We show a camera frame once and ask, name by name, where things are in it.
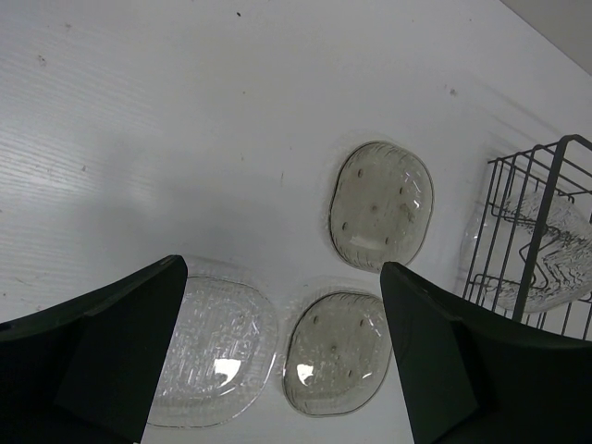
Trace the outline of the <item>smoky glass plate far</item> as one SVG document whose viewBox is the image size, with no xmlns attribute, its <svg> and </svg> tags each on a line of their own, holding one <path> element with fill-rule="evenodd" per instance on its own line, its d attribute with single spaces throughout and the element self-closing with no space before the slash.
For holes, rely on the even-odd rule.
<svg viewBox="0 0 592 444">
<path fill-rule="evenodd" d="M 425 163 L 393 142 L 366 142 L 339 169 L 328 207 L 328 232 L 340 259 L 378 273 L 408 265 L 421 250 L 434 208 Z"/>
</svg>

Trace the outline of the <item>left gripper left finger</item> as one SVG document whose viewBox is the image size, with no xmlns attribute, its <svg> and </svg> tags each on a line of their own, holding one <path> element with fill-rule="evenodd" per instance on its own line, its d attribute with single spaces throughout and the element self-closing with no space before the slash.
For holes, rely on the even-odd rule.
<svg viewBox="0 0 592 444">
<path fill-rule="evenodd" d="M 2 323 L 2 442 L 141 442 L 187 277 L 169 255 Z"/>
</svg>

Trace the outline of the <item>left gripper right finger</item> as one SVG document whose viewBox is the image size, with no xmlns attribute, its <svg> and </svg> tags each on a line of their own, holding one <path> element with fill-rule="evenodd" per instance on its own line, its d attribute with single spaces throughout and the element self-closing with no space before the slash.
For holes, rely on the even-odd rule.
<svg viewBox="0 0 592 444">
<path fill-rule="evenodd" d="M 417 443 L 587 443 L 591 345 L 386 263 L 380 288 Z"/>
</svg>

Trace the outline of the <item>clear glass plate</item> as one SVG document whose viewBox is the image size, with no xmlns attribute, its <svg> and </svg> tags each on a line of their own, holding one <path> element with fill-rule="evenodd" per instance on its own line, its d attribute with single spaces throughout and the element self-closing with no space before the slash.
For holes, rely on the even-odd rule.
<svg viewBox="0 0 592 444">
<path fill-rule="evenodd" d="M 543 191 L 495 191 L 477 207 L 460 255 L 458 293 L 471 302 L 511 312 L 535 234 Z M 591 291 L 591 224 L 566 197 L 551 199 L 524 304 L 542 313 Z"/>
<path fill-rule="evenodd" d="M 188 277 L 149 425 L 205 428 L 237 417 L 265 387 L 277 342 L 275 309 L 257 288 Z"/>
</svg>

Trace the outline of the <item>smoky glass plate near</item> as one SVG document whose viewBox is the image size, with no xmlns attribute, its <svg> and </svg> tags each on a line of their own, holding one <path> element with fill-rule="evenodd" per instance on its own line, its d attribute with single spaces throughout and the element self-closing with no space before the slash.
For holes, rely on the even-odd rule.
<svg viewBox="0 0 592 444">
<path fill-rule="evenodd" d="M 330 292 L 309 305 L 292 330 L 283 366 L 286 398 L 309 417 L 353 413 L 380 389 L 391 350 L 380 298 Z"/>
</svg>

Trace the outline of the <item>smoky glass plate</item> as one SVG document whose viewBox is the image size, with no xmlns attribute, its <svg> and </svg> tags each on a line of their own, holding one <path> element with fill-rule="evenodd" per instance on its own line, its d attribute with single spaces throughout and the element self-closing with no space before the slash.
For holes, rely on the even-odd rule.
<svg viewBox="0 0 592 444">
<path fill-rule="evenodd" d="M 378 273 L 408 265 L 421 250 L 434 208 L 425 163 L 393 142 L 366 142 L 339 169 L 328 207 L 328 232 L 340 259 Z"/>
<path fill-rule="evenodd" d="M 380 389 L 391 350 L 380 298 L 330 292 L 309 305 L 292 330 L 283 366 L 286 398 L 309 417 L 353 413 Z"/>
</svg>

